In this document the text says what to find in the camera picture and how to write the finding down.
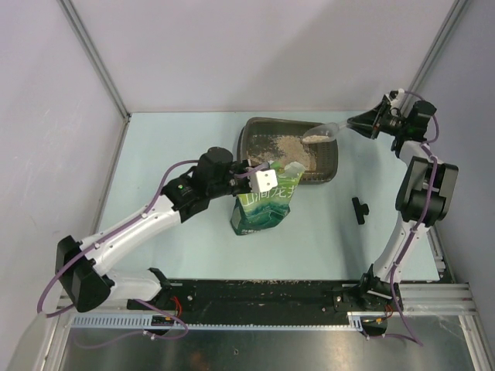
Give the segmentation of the green litter bag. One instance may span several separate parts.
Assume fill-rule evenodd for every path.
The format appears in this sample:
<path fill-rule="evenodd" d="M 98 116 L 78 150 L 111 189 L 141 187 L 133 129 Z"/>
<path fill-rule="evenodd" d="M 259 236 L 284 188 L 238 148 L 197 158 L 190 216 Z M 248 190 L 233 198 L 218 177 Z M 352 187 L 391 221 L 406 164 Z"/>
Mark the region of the green litter bag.
<path fill-rule="evenodd" d="M 247 193 L 237 196 L 230 225 L 238 236 L 257 233 L 276 227 L 290 213 L 289 203 L 305 172 L 298 162 L 280 166 L 277 162 L 266 162 L 253 170 L 274 169 L 278 186 L 269 192 Z"/>

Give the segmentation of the clear plastic scoop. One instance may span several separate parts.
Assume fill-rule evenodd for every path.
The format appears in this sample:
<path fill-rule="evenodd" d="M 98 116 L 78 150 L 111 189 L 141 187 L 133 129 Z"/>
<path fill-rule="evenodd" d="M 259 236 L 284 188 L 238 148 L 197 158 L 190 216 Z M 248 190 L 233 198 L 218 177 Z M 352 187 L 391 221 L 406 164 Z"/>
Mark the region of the clear plastic scoop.
<path fill-rule="evenodd" d="M 301 139 L 304 145 L 315 145 L 335 141 L 339 133 L 350 127 L 347 121 L 329 122 L 309 129 Z"/>

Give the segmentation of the black bag clip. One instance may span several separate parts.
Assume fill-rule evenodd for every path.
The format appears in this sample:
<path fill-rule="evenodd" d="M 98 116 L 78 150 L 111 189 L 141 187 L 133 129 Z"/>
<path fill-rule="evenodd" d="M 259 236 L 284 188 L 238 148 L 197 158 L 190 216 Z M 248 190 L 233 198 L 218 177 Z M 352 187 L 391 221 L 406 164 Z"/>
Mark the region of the black bag clip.
<path fill-rule="evenodd" d="M 362 203 L 358 197 L 351 199 L 353 209 L 357 219 L 357 224 L 362 226 L 365 224 L 365 217 L 369 215 L 370 209 L 366 203 Z"/>

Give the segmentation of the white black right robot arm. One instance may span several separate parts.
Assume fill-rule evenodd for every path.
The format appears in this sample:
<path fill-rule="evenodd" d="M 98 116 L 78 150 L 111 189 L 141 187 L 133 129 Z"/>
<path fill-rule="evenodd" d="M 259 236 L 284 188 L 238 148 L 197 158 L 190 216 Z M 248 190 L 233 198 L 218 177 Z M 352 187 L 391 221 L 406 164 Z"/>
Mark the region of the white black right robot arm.
<path fill-rule="evenodd" d="M 389 134 L 391 151 L 408 167 L 395 200 L 397 222 L 386 247 L 359 283 L 339 294 L 353 308 L 373 311 L 394 304 L 403 264 L 422 236 L 445 218 L 452 202 L 459 169 L 439 160 L 425 136 L 428 124 L 437 122 L 436 108 L 418 97 L 403 114 L 400 106 L 410 94 L 392 90 L 372 110 L 346 121 L 349 129 L 365 138 Z"/>

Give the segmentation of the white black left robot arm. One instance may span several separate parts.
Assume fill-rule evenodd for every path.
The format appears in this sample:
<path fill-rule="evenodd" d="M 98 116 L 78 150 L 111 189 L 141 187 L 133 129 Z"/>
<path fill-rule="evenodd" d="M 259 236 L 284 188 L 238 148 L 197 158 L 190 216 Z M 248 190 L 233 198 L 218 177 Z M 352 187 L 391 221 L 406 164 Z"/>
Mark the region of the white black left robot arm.
<path fill-rule="evenodd" d="M 171 291 L 157 268 L 130 274 L 115 264 L 157 234 L 185 223 L 206 210 L 210 201 L 251 191 L 248 160 L 236 161 L 226 148 L 213 147 L 189 170 L 174 179 L 162 178 L 152 200 L 117 225 L 82 240 L 64 237 L 57 244 L 56 280 L 78 312 L 94 310 L 107 300 L 146 301 L 167 306 Z"/>

